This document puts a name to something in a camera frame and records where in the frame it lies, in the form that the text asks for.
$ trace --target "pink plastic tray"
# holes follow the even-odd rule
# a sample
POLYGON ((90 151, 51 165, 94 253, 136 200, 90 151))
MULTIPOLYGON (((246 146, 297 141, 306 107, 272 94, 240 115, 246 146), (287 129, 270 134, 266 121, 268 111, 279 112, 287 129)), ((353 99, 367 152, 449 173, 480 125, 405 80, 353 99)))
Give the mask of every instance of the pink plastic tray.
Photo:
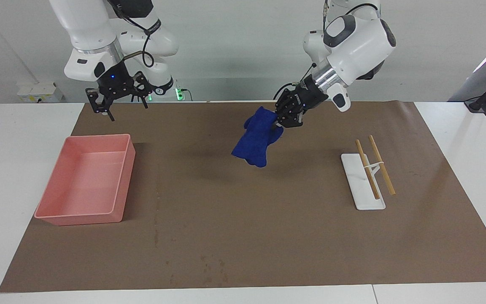
POLYGON ((54 225, 120 222, 135 154, 129 134, 68 137, 35 218, 54 225))

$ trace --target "brown mat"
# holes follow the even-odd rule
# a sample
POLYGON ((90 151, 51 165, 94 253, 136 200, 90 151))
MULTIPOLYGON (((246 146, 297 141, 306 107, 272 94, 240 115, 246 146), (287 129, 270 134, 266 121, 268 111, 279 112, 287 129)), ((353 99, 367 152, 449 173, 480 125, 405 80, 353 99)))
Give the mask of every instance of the brown mat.
POLYGON ((412 103, 323 104, 264 169, 230 155, 258 106, 85 106, 73 135, 135 143, 123 222, 32 219, 0 292, 486 281, 486 228, 412 103), (382 211, 355 209, 340 160, 368 134, 397 190, 382 211))

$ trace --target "wooden dowel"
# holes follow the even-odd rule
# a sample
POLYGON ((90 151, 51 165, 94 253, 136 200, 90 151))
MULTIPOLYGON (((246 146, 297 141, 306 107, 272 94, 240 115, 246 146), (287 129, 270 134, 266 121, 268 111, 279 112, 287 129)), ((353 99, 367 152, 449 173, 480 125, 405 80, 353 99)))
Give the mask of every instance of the wooden dowel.
POLYGON ((359 142, 359 140, 355 140, 355 145, 357 146, 357 150, 359 151, 359 157, 361 158, 363 167, 365 167, 365 173, 367 175, 367 179, 369 180, 370 188, 373 190, 374 198, 379 200, 380 195, 378 194, 378 190, 376 189, 376 185, 374 184, 374 179, 372 173, 370 172, 370 168, 367 167, 369 165, 369 162, 365 157, 365 154, 363 154, 363 148, 361 146, 361 142, 359 142))
POLYGON ((391 179, 389 178, 389 174, 387 173, 386 165, 384 165, 382 156, 380 156, 380 152, 378 151, 378 147, 376 146, 376 142, 374 141, 374 137, 372 135, 369 135, 369 140, 370 144, 373 147, 374 150, 374 155, 376 155, 376 158, 378 159, 378 162, 380 163, 380 170, 382 171, 382 176, 383 179, 386 181, 387 189, 389 190, 389 194, 395 195, 397 194, 395 192, 395 188, 393 188, 393 183, 391 183, 391 179))

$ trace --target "blue towel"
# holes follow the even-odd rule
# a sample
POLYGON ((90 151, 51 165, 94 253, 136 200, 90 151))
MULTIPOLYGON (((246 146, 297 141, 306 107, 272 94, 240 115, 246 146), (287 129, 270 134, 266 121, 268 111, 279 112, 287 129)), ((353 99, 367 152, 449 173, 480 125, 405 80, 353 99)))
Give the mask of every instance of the blue towel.
POLYGON ((284 129, 274 125, 277 115, 260 107, 243 127, 247 130, 232 151, 232 155, 243 158, 258 168, 266 166, 266 149, 282 135, 284 129))

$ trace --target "green light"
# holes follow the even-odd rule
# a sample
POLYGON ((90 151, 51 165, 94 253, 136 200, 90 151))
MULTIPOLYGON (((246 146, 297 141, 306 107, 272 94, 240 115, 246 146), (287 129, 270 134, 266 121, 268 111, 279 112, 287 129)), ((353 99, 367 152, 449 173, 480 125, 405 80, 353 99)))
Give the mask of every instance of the green light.
POLYGON ((178 101, 185 99, 185 96, 183 95, 181 90, 178 89, 178 88, 175 89, 175 95, 177 96, 178 101))

